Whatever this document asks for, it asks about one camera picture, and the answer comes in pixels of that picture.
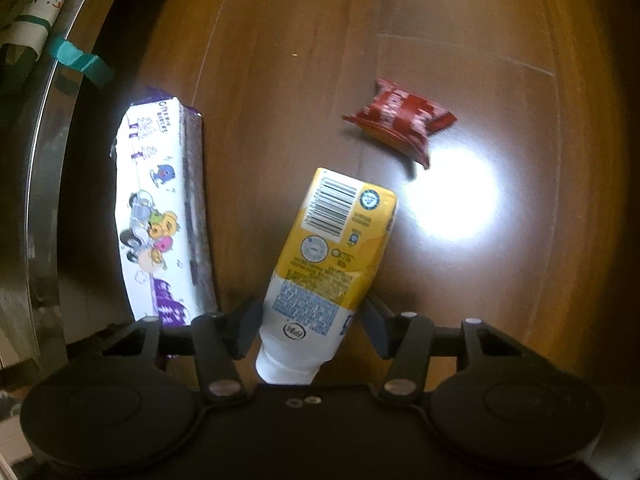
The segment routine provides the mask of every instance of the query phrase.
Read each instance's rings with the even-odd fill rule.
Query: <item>wooden surface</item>
[[[591,381],[628,383],[640,380],[638,1],[128,0],[121,35],[97,50],[119,74],[109,117],[148,85],[202,112],[223,309],[263,295],[324,166],[398,194],[372,286],[392,310],[482,317]],[[341,120],[377,76],[459,118],[433,137],[431,170]],[[63,267],[81,280],[75,254]],[[356,325],[318,378],[384,370]],[[436,360],[429,385],[451,372]]]

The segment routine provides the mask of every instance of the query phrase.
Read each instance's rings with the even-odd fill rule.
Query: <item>green strap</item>
[[[35,23],[36,25],[42,25],[47,29],[47,34],[51,32],[51,24],[47,20],[43,20],[42,18],[38,18],[37,16],[31,16],[30,14],[21,14],[20,16],[16,16],[14,22],[28,22]]]
[[[95,54],[86,54],[60,36],[52,38],[47,51],[64,66],[82,72],[98,88],[113,78],[113,70]]]

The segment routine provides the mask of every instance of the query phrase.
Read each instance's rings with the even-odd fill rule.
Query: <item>bottle cap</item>
[[[260,352],[255,360],[255,370],[263,381],[269,384],[311,384],[318,368],[315,370],[294,370],[276,361],[260,346]]]

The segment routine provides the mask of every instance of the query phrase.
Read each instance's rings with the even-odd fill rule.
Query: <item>bottle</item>
[[[398,199],[320,168],[280,254],[264,299],[261,378],[310,384],[330,360],[369,290]]]

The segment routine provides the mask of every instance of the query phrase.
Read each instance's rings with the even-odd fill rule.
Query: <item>red wrapper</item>
[[[446,108],[419,95],[409,94],[396,83],[378,79],[378,95],[369,106],[352,116],[342,116],[377,140],[429,167],[428,137],[448,128],[456,117]]]

